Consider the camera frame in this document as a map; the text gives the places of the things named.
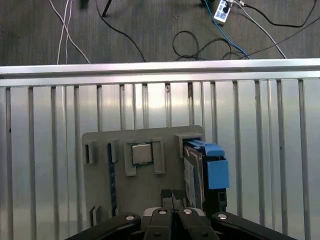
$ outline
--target power strip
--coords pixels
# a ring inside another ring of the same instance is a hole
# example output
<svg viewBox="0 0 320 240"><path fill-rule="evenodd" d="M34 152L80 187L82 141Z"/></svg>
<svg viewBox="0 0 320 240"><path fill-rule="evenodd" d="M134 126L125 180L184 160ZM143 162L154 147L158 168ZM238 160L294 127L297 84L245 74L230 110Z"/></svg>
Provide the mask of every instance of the power strip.
<svg viewBox="0 0 320 240"><path fill-rule="evenodd" d="M220 3L215 11L215 14L214 14L214 19L219 23L219 24L224 24L226 23L226 20L229 16L229 13L230 13L230 10L231 10L231 7L233 5L233 3L230 3L231 1L229 1L229 10L225 13L224 12L224 8L227 6L227 2L226 0L220 0Z"/></svg>

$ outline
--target white cable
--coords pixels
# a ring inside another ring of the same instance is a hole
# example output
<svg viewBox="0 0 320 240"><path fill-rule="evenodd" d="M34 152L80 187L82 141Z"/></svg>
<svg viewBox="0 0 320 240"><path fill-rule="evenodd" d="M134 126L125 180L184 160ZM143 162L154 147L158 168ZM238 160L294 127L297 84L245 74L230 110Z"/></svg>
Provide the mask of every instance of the white cable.
<svg viewBox="0 0 320 240"><path fill-rule="evenodd" d="M68 36L69 39L70 39L70 42L71 42L72 45L79 51L79 53L81 53L81 55L85 58L85 60L87 61L87 63L90 64L90 61L88 60L87 56L84 54L83 51L81 51L81 49L74 43L74 41L73 41L72 38L70 37L70 34L69 34L69 32L68 32L68 28L67 28L67 26L66 26L63 18L61 17L61 15L60 15L60 14L58 13L58 11L56 10L53 2L52 2L51 0L48 0L48 1L50 2L51 7L52 7L52 9L54 10L55 14L59 17L60 21L62 22L62 24L63 24L63 26L64 26L64 29L65 29L65 31L66 31L66 34L67 34L67 36Z"/></svg>
<svg viewBox="0 0 320 240"><path fill-rule="evenodd" d="M70 24L70 19L71 19L71 13L72 13L72 3L74 0L71 0L70 2L70 12L69 12L69 19L68 19L68 24L66 25L66 28L69 31L69 24ZM68 37L65 40L65 64L68 64Z"/></svg>
<svg viewBox="0 0 320 240"><path fill-rule="evenodd" d="M272 36L267 32L267 30L265 30L259 23L257 23L247 12L246 10L242 7L242 5L240 3L238 3L236 0L229 0L229 2L232 2L236 5L239 6L239 8L242 9L242 11L245 13L245 15L247 15L247 17L249 19L251 19L251 21L257 25L269 38L270 40L274 43L275 47L278 49L279 53L283 56L283 58L287 59L286 55L284 54L284 52L280 49L280 47L278 46L278 44L276 43L276 41L272 38Z"/></svg>
<svg viewBox="0 0 320 240"><path fill-rule="evenodd" d="M64 8L64 16L63 16L63 22L64 23L66 22L68 3L69 3L69 0L66 1L65 8ZM59 47L58 47L58 57L56 59L56 64L57 65L59 64L59 60L60 60L61 43L62 43L62 38L63 37L64 37L64 26L62 26L62 29L61 29L61 35L60 35L60 41L59 41Z"/></svg>

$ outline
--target gray carpet floor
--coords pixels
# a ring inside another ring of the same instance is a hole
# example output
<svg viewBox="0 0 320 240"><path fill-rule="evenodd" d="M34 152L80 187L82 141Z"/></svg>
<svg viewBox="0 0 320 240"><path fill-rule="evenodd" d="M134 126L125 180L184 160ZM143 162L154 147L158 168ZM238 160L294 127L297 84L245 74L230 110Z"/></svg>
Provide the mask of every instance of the gray carpet floor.
<svg viewBox="0 0 320 240"><path fill-rule="evenodd" d="M53 0L60 14L66 0ZM103 11L107 0L98 0ZM278 23L300 24L306 18L313 0L247 0ZM320 3L310 20L318 17ZM256 12L247 10L279 42L298 29L270 25ZM200 0L113 0L105 18L111 25L134 39L147 62L166 62L177 58L172 48L174 35L183 30L193 32L200 47L221 37ZM320 21L280 45L288 58L318 58L320 56ZM0 66L53 65L62 24L48 0L6 0L0 7ZM266 35L246 19L240 9L232 12L223 26L231 40L248 53L270 46ZM142 62L134 45L124 36L108 28L99 18L94 0L80 10L79 0L73 0L69 32L91 63ZM60 63L66 54L62 44ZM190 55L196 50L195 42L186 34L176 39L176 49ZM219 60L228 51L224 43L214 43L200 54L209 60ZM260 52L252 59L280 59L277 49ZM68 45L68 64L83 64L84 58Z"/></svg>

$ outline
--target black tripod leg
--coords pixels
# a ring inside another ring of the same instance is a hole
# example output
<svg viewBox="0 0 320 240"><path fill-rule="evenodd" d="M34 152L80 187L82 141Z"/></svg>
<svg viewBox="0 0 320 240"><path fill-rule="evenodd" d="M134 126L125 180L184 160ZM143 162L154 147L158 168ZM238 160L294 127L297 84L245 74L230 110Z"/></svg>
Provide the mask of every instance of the black tripod leg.
<svg viewBox="0 0 320 240"><path fill-rule="evenodd" d="M103 13L102 13L102 17L106 16L106 13L108 11L108 8L110 7L111 1L112 0L109 0L108 3L106 4L105 9L103 10Z"/></svg>

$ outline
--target blue plastic tab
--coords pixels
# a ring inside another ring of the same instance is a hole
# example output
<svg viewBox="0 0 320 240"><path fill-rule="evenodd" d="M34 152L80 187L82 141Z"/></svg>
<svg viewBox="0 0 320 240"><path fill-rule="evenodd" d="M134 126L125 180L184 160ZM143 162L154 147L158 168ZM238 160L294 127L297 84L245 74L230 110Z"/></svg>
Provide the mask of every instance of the blue plastic tab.
<svg viewBox="0 0 320 240"><path fill-rule="evenodd" d="M225 155L225 151L215 143L206 143L196 139L188 141L188 143L193 145L195 149L204 149L207 157L223 157Z"/></svg>
<svg viewBox="0 0 320 240"><path fill-rule="evenodd" d="M229 188L229 167L227 160L208 161L207 170L209 189Z"/></svg>

